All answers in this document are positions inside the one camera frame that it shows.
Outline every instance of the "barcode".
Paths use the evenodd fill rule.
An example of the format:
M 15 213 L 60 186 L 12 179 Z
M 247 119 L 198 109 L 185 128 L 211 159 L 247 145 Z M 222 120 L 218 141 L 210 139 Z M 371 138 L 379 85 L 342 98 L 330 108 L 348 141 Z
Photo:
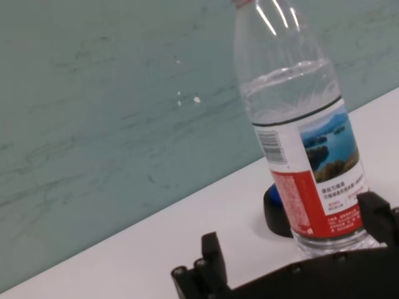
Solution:
M 286 157 L 281 148 L 279 135 L 276 131 L 267 131 L 257 133 L 259 141 L 262 144 L 263 152 L 269 162 L 286 163 Z

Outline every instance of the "bottle label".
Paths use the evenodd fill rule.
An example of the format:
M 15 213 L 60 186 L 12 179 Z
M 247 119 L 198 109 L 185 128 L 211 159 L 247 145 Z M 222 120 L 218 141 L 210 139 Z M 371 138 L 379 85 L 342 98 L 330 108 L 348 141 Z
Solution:
M 357 194 L 368 186 L 344 100 L 299 120 L 254 127 L 295 232 L 331 239 L 362 227 Z

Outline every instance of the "water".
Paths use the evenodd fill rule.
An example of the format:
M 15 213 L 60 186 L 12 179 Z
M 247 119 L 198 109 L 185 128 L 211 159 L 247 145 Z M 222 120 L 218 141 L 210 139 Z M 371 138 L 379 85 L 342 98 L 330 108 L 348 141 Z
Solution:
M 250 120 L 262 125 L 305 115 L 328 105 L 340 95 L 334 71 L 329 60 L 325 59 L 304 61 L 291 68 L 281 68 L 262 75 L 249 83 L 242 84 L 241 93 Z M 337 160 L 346 161 L 357 152 L 345 107 L 342 107 L 342 111 L 338 113 L 346 117 L 346 120 L 337 127 L 341 128 L 341 131 L 331 131 L 324 135 L 327 137 L 326 142 L 305 147 L 307 150 L 318 146 L 327 146 L 329 149 L 328 157 L 314 169 L 316 171 L 323 169 L 328 163 Z M 306 139 L 315 136 L 310 132 L 307 135 L 305 129 L 301 137 Z M 327 240 L 310 239 L 295 232 L 292 234 L 305 258 L 382 246 L 363 229 L 338 239 Z
M 323 107 L 339 95 L 329 60 L 298 62 L 262 75 L 240 86 L 253 123 L 268 124 L 302 116 Z

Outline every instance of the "screw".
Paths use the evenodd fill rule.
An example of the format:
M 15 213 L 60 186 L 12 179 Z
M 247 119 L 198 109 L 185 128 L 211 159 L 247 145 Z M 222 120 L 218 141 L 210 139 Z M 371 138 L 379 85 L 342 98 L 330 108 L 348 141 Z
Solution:
M 194 267 L 204 267 L 206 265 L 206 261 L 204 259 L 196 260 L 194 263 Z
M 347 260 L 347 258 L 348 258 L 348 254 L 346 253 L 346 252 L 337 252 L 336 254 L 334 254 L 333 256 L 332 256 L 332 258 L 334 259 L 334 260 L 337 260 L 338 262 L 344 262 L 344 261 L 346 261 Z
M 179 275 L 185 273 L 186 270 L 187 270 L 186 267 L 178 267 L 178 268 L 175 268 L 175 269 L 172 271 L 172 276 L 174 276 L 174 277 L 175 277 L 175 276 L 179 276 Z
M 302 271 L 302 266 L 300 264 L 291 265 L 290 271 L 292 274 L 298 274 Z

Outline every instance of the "red label section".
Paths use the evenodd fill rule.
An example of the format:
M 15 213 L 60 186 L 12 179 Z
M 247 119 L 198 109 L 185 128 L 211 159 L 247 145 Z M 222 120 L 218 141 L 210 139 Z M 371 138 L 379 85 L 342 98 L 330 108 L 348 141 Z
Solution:
M 329 239 L 349 234 L 362 226 L 360 210 L 354 205 L 326 216 L 310 171 L 271 172 L 292 229 L 300 235 Z

